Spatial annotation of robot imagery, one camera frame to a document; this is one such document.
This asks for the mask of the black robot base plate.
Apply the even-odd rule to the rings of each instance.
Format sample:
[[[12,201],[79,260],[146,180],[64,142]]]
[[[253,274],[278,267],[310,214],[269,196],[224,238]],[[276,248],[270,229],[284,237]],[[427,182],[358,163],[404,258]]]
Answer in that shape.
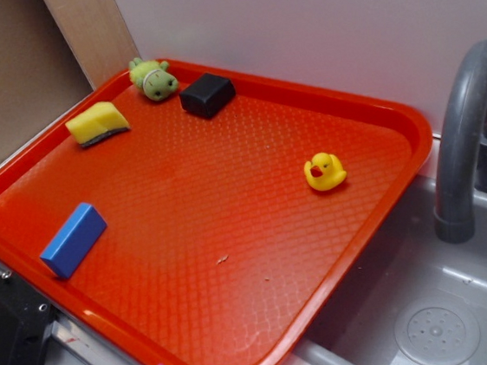
[[[0,365],[44,365],[53,307],[19,275],[0,276]]]

